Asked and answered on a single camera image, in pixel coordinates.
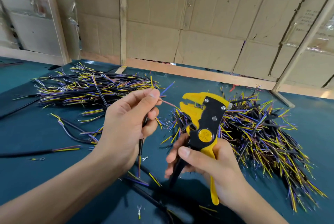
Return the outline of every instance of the person's right hand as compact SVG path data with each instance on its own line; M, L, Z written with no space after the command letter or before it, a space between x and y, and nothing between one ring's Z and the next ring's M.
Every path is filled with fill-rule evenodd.
M169 178L173 173L178 154L190 164L184 168L183 173L193 171L201 173L208 184L210 184L211 175L215 180L219 201L232 210L238 209L244 202L250 185L241 173L230 143L224 139L218 139L218 143L213 148L217 159L212 159L199 151L185 147L188 137L187 133L182 134L167 156L168 167L165 178Z

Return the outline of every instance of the wire stripper jaw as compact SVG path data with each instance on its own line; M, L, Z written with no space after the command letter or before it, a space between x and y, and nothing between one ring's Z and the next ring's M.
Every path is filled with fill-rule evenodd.
M196 130L190 130L190 126L186 128L186 132L189 134L189 142L187 144L193 150L201 151L211 158L216 158L213 153L213 147L217 144L217 132L220 126L220 122L227 109L232 107L232 104L223 99L221 96L201 92L201 93L186 93L183 99L188 99L197 104L203 105L203 108L195 107L194 104L185 104L180 102L181 110L190 116L193 125ZM179 159L174 173L170 178L169 186L172 187L182 169L187 163ZM215 205L219 204L219 198L214 185L214 180L210 179L210 192L211 199Z

